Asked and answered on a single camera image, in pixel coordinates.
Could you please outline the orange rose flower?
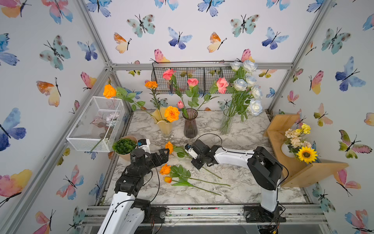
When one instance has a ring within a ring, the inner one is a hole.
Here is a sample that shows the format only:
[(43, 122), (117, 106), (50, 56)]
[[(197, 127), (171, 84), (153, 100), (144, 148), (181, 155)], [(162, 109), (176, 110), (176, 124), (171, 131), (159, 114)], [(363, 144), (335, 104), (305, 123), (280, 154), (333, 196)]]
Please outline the orange rose flower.
[(132, 111), (136, 111), (137, 109), (139, 109), (141, 111), (146, 112), (151, 117), (153, 117), (157, 122), (162, 121), (163, 117), (162, 117), (162, 113), (161, 113), (161, 110), (160, 110), (159, 98), (157, 97), (157, 94), (156, 94), (156, 88), (151, 87), (151, 88), (148, 88), (148, 89), (151, 91), (151, 95), (153, 96), (151, 102), (156, 107), (156, 113), (155, 114), (151, 114), (149, 111), (147, 111), (147, 109), (144, 107), (145, 102), (140, 101), (140, 99), (137, 99), (136, 98), (136, 96), (137, 96), (136, 92), (132, 92), (127, 88), (122, 88), (122, 87), (114, 88), (112, 85), (107, 84), (104, 87), (103, 95), (104, 95), (104, 97), (106, 97), (108, 99), (111, 99), (111, 98), (122, 99), (123, 101), (125, 101), (130, 106)]
[(179, 146), (174, 146), (170, 141), (165, 145), (166, 149), (169, 149), (169, 153), (173, 154), (176, 153), (176, 155), (179, 158), (189, 158), (192, 159), (191, 156), (189, 156), (188, 153), (185, 152), (185, 149)]

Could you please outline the orange ranunculus flower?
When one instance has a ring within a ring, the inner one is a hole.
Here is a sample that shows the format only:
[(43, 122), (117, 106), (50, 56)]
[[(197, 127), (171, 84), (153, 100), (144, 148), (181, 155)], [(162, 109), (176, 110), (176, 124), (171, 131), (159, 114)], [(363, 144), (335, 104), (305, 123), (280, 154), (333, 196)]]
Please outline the orange ranunculus flower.
[(206, 180), (202, 180), (202, 179), (198, 179), (198, 178), (193, 178), (191, 176), (191, 172), (189, 170), (187, 170), (186, 168), (184, 168), (182, 165), (169, 166), (169, 165), (165, 164), (161, 168), (160, 174), (165, 176), (165, 177), (170, 176), (174, 180), (186, 180), (189, 183), (190, 183), (190, 180), (193, 180), (193, 181), (204, 182), (204, 183), (208, 183), (208, 184), (223, 185), (223, 186), (230, 187), (230, 185), (228, 185), (228, 184), (216, 183), (216, 182), (206, 181)]

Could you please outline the orange tulip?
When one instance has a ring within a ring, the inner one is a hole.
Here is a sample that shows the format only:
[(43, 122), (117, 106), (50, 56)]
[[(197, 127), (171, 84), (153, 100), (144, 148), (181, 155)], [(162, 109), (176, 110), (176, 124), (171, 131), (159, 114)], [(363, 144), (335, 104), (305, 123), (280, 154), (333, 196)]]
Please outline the orange tulip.
[(198, 190), (202, 190), (202, 191), (205, 191), (205, 192), (208, 192), (208, 193), (220, 196), (220, 194), (218, 194), (218, 193), (215, 193), (215, 192), (212, 192), (212, 191), (209, 191), (209, 190), (197, 187), (195, 185), (192, 185), (191, 183), (189, 183), (186, 180), (174, 180), (172, 177), (167, 176), (167, 177), (164, 178), (164, 181), (166, 183), (171, 183), (172, 186), (192, 187), (192, 188), (195, 188), (195, 189), (198, 189)]

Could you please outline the orange marigold stem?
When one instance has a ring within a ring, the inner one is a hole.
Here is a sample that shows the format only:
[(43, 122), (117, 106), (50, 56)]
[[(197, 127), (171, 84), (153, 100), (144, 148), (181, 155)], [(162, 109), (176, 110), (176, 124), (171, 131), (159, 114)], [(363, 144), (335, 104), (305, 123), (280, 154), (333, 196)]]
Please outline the orange marigold stem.
[(172, 123), (174, 121), (179, 120), (180, 111), (177, 107), (169, 106), (166, 108), (164, 116), (167, 122)]

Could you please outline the pink tulip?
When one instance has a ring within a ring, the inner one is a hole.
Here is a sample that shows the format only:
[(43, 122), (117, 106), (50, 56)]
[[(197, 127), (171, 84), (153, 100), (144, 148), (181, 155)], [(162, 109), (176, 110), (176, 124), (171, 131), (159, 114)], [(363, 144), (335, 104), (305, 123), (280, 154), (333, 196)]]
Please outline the pink tulip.
[(183, 117), (185, 119), (188, 119), (189, 118), (189, 114), (186, 110), (186, 107), (184, 105), (184, 103), (180, 100), (178, 103), (177, 103), (177, 107), (181, 110), (182, 114), (183, 114)]

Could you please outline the pink rose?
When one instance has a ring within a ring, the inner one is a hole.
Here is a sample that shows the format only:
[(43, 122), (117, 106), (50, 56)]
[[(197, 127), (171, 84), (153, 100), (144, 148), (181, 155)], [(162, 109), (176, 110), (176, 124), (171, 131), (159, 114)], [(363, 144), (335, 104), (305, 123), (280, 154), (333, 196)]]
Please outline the pink rose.
[(210, 102), (213, 98), (216, 98), (216, 96), (213, 96), (216, 92), (220, 94), (225, 94), (227, 91), (227, 88), (229, 86), (229, 83), (225, 78), (219, 78), (216, 82), (213, 82), (213, 85), (211, 86), (209, 92), (204, 95), (204, 101), (201, 105), (198, 106), (197, 111), (200, 110), (200, 108), (204, 105)]

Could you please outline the pink rose pair stem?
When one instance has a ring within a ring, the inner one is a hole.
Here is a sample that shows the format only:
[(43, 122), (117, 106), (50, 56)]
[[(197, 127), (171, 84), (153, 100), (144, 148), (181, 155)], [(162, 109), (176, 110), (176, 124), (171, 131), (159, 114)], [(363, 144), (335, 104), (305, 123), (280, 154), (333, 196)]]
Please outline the pink rose pair stem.
[[(168, 69), (163, 73), (163, 78), (167, 81), (169, 81), (170, 85), (173, 87), (175, 93), (177, 96), (181, 98), (181, 101), (184, 103), (183, 100), (183, 93), (180, 90), (178, 84), (177, 84), (177, 79), (176, 76), (174, 75), (175, 71), (173, 69)], [(188, 105), (191, 108), (198, 107), (198, 98), (199, 98), (199, 81), (197, 79), (189, 79), (187, 81), (188, 83), (188, 89), (185, 91), (186, 95), (191, 98), (190, 101), (188, 101)]]

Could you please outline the small white rose stem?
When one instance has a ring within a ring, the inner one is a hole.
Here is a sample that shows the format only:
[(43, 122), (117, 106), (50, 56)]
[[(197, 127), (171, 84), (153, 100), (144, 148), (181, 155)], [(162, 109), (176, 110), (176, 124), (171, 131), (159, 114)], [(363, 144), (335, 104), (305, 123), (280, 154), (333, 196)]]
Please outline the small white rose stem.
[(246, 74), (252, 75), (257, 70), (258, 65), (251, 60), (245, 60), (242, 62), (241, 67)]

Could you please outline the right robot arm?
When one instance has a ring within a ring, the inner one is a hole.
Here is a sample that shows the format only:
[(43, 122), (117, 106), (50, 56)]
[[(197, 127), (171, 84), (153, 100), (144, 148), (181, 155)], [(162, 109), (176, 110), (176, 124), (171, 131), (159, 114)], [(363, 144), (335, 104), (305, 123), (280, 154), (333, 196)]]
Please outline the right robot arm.
[(283, 166), (264, 147), (254, 150), (225, 149), (222, 146), (207, 146), (201, 140), (185, 146), (185, 152), (192, 157), (196, 169), (202, 166), (229, 164), (251, 171), (257, 184), (261, 187), (261, 207), (274, 213), (278, 206), (278, 187)]

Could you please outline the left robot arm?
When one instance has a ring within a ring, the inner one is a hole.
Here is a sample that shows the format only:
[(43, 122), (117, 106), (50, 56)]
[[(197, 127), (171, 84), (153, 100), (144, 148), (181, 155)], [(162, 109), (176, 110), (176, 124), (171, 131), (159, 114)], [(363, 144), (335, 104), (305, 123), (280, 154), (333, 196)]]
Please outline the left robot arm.
[(130, 165), (116, 182), (115, 194), (99, 234), (134, 234), (143, 221), (151, 218), (151, 202), (138, 199), (137, 195), (145, 184), (144, 176), (168, 162), (169, 149), (152, 154), (135, 149), (130, 156)]

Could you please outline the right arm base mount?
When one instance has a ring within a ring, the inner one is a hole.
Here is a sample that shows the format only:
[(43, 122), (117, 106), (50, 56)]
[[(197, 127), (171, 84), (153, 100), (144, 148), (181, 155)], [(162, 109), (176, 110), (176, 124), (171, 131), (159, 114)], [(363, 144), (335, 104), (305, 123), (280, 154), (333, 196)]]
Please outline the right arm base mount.
[(284, 223), (286, 222), (286, 218), (281, 216), (282, 213), (285, 211), (285, 209), (278, 204), (276, 205), (276, 209), (273, 212), (266, 210), (260, 205), (245, 206), (243, 208), (243, 211), (244, 211), (243, 215), (247, 223), (276, 223), (276, 222)]

